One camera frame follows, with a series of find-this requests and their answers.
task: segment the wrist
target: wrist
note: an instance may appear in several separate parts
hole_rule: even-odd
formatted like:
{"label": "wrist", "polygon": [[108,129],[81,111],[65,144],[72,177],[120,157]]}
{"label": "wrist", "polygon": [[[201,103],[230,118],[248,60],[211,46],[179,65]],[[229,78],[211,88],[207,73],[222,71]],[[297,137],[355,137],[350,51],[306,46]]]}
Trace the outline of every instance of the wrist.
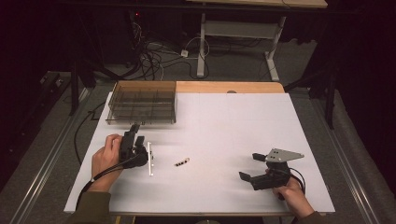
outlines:
{"label": "wrist", "polygon": [[311,207],[311,205],[308,205],[307,207],[303,207],[301,210],[297,211],[296,216],[298,219],[302,219],[312,215],[314,212],[315,210]]}
{"label": "wrist", "polygon": [[95,192],[108,192],[110,187],[106,185],[102,185],[100,182],[93,182],[92,185],[88,188],[87,191],[95,191]]}

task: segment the sleeve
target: sleeve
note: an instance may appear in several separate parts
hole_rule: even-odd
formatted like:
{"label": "sleeve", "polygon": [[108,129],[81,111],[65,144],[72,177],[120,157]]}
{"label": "sleeve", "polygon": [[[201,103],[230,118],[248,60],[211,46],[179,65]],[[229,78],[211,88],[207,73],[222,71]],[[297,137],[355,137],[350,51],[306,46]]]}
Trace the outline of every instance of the sleeve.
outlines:
{"label": "sleeve", "polygon": [[108,192],[85,192],[81,196],[78,209],[66,221],[66,224],[77,223],[110,223]]}
{"label": "sleeve", "polygon": [[318,212],[314,212],[313,214],[300,219],[298,224],[328,224],[328,221]]}

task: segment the metal rail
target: metal rail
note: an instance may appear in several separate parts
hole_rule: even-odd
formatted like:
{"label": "metal rail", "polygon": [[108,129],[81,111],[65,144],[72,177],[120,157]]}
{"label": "metal rail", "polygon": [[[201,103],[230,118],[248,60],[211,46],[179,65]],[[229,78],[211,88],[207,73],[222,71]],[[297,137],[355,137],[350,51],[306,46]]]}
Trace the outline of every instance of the metal rail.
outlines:
{"label": "metal rail", "polygon": [[323,126],[327,131],[327,134],[329,135],[332,141],[335,157],[339,163],[341,171],[343,172],[346,182],[349,185],[350,191],[356,201],[356,205],[361,210],[361,215],[365,223],[379,224],[380,221],[378,220],[378,217],[376,216],[373,207],[371,206],[366,196],[367,193],[364,190],[364,187],[361,185],[361,182],[359,181],[358,177],[356,176],[355,171],[353,170],[346,154],[344,153],[343,147],[338,141],[334,130],[331,130],[327,125],[327,122],[324,118],[324,112],[323,109],[321,108],[321,104],[319,100],[312,100],[312,105],[315,111],[317,112],[318,118],[322,122]]}
{"label": "metal rail", "polygon": [[11,219],[11,224],[24,223],[28,218],[33,206],[35,205],[35,201],[37,200],[38,196],[41,193],[41,190],[44,188],[48,178],[50,177],[50,173],[55,166],[56,161],[63,152],[62,145],[64,143],[64,140],[70,133],[70,130],[72,129],[75,121],[77,120],[79,114],[84,108],[84,105],[87,103],[90,95],[91,93],[84,88],[81,95],[79,96],[79,101],[81,102],[82,106],[78,108],[77,113],[75,113],[74,116],[71,116],[67,119],[67,122],[62,128],[61,133],[58,135],[58,138],[56,139],[52,149],[50,150],[48,157],[46,158],[37,175],[35,176],[32,185],[26,192],[25,197],[23,198],[20,206],[14,214],[14,217]]}

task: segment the small object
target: small object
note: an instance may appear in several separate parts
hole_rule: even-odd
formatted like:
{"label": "small object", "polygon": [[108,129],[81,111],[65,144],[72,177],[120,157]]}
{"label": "small object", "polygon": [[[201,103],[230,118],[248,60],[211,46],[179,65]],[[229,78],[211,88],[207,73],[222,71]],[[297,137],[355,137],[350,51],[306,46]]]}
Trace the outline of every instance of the small object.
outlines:
{"label": "small object", "polygon": [[187,57],[189,57],[189,51],[188,50],[186,50],[186,49],[183,49],[182,51],[181,51],[181,54],[180,54],[182,57],[184,57],[184,58],[187,58]]}
{"label": "small object", "polygon": [[178,163],[175,163],[175,166],[183,165],[183,164],[187,163],[189,160],[190,160],[190,158],[186,158],[186,159],[184,159],[184,161],[180,161]]}
{"label": "small object", "polygon": [[55,84],[56,84],[56,87],[59,88],[60,86],[62,86],[62,84],[64,84],[64,81],[59,78],[58,80],[56,80]]}
{"label": "small object", "polygon": [[152,160],[154,160],[154,156],[152,155],[151,143],[148,142],[148,175],[154,175],[151,168],[152,166],[154,166]]}

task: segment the dark background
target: dark background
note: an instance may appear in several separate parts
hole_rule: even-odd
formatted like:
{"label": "dark background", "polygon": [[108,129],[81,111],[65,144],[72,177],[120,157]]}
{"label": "dark background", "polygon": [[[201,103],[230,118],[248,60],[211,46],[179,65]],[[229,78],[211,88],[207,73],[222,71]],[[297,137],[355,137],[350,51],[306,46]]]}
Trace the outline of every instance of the dark background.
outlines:
{"label": "dark background", "polygon": [[[337,9],[364,6],[354,0],[328,3],[329,8]],[[396,5],[395,1],[381,0],[369,9],[367,17],[329,20],[290,16],[281,41],[297,38],[299,43],[312,39],[319,42],[305,77],[320,69],[332,55],[339,57],[337,89],[346,111],[390,188],[396,192],[392,179],[392,164],[396,160],[396,116],[393,115],[396,111]],[[124,47],[129,44],[124,12],[82,8],[77,15],[50,0],[0,3],[1,186],[7,183],[28,148],[28,144],[18,146],[23,142],[21,133],[39,130],[39,125],[29,129],[32,121],[28,117],[42,91],[39,81],[47,71],[70,71],[71,59],[82,56],[98,63],[128,63],[134,53]],[[113,19],[106,20],[104,15]],[[186,31],[188,35],[199,31],[200,15],[142,13],[142,17],[145,15],[145,28],[175,43],[181,40],[181,34],[175,30]],[[335,51],[345,42],[342,51]],[[317,84],[315,80],[308,86]]]}

